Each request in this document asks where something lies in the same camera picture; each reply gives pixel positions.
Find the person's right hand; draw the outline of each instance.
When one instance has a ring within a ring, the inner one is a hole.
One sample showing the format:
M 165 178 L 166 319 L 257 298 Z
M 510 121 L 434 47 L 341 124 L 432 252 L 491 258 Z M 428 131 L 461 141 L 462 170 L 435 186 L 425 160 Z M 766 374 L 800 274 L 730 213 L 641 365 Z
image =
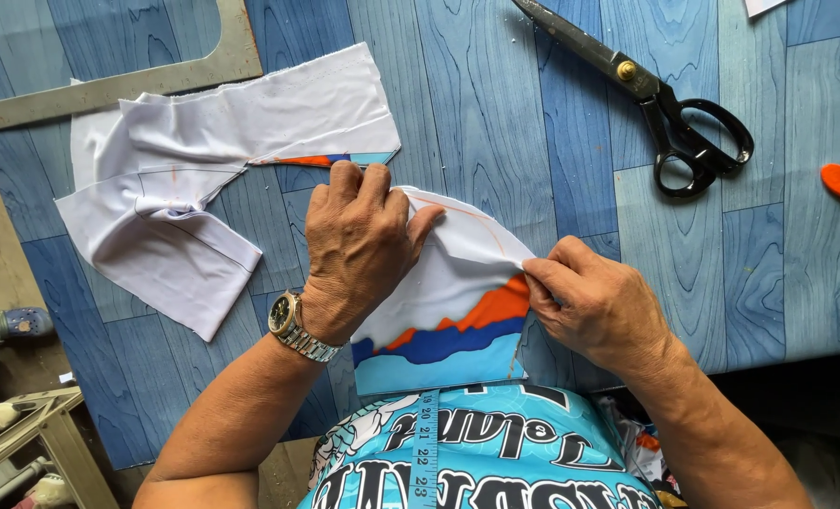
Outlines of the person's right hand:
M 679 340 L 640 272 L 564 237 L 547 258 L 523 263 L 530 307 L 546 331 L 624 378 L 655 365 Z

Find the person's left hand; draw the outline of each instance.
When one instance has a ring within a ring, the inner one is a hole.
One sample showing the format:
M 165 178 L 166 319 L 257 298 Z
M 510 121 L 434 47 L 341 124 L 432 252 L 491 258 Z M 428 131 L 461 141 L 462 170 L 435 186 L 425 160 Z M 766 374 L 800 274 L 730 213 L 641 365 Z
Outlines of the person's left hand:
M 395 290 L 420 257 L 439 205 L 407 221 L 407 195 L 389 189 L 388 168 L 366 173 L 350 161 L 332 165 L 329 185 L 313 190 L 304 236 L 310 277 L 301 296 L 304 329 L 328 344 L 344 344 Z

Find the metal ruler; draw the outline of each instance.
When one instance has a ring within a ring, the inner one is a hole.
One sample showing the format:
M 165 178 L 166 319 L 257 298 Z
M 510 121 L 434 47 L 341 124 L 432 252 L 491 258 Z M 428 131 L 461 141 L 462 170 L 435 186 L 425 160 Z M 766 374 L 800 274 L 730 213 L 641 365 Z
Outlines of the metal ruler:
M 408 509 L 436 509 L 439 475 L 439 389 L 420 395 L 420 408 L 414 425 L 414 453 Z
M 0 100 L 0 130 L 136 99 L 263 75 L 245 0 L 216 0 L 222 35 L 207 56 Z

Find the wristwatch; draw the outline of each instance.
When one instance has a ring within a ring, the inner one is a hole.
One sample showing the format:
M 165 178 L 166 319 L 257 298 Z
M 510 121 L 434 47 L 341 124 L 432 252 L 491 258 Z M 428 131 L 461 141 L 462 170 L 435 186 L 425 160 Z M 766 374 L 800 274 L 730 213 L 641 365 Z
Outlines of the wristwatch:
M 269 307 L 269 332 L 293 351 L 317 362 L 329 362 L 341 350 L 314 338 L 303 329 L 301 294 L 286 291 Z

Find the measuring tape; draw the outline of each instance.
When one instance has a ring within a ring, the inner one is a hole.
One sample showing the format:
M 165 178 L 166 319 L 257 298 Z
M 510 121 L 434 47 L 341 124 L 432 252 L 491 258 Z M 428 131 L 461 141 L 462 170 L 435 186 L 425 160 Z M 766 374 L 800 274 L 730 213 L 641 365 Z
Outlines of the measuring tape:
M 414 454 L 411 461 L 411 484 L 408 509 L 436 509 L 439 475 L 439 389 L 420 395 L 414 425 Z

